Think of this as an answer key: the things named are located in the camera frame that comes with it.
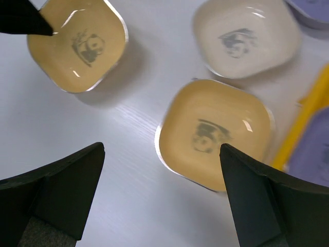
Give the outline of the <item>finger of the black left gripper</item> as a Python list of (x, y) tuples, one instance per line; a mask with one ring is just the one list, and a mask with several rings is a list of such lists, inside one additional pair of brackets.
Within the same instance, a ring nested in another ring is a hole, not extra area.
[(1, 33), (53, 35), (53, 28), (28, 0), (1, 0)]

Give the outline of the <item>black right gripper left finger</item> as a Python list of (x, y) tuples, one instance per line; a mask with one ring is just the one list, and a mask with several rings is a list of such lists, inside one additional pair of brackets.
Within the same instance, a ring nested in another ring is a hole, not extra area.
[(105, 159), (96, 142), (61, 160), (1, 180), (1, 246), (76, 246)]

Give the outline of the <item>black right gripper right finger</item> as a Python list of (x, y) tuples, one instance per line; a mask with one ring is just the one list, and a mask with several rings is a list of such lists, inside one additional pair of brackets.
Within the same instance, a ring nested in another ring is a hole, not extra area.
[(328, 246), (328, 187), (220, 148), (223, 178), (240, 246)]

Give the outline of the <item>purple panda plate front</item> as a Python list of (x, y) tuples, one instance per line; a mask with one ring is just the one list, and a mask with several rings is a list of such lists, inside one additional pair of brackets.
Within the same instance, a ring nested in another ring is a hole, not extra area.
[(311, 118), (290, 157), (288, 174), (328, 187), (328, 108)]

